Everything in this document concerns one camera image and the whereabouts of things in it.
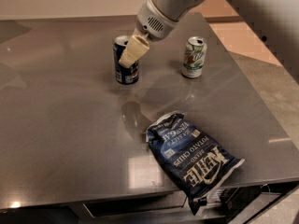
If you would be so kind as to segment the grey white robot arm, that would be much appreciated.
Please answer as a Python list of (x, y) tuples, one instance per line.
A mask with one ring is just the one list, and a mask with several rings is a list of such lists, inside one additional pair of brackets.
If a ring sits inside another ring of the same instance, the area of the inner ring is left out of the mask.
[[(120, 57), (131, 66), (150, 49), (150, 42), (166, 38), (192, 8), (205, 0), (145, 0), (135, 30)], [(226, 0), (299, 82), (299, 0)]]

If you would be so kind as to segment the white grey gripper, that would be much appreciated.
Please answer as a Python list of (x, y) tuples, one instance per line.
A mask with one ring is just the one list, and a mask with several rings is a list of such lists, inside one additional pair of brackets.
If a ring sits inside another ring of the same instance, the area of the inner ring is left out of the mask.
[(136, 16), (134, 35), (129, 39), (119, 59), (120, 65), (129, 68), (149, 51), (148, 40), (165, 39), (177, 24), (178, 14), (168, 2), (145, 0)]

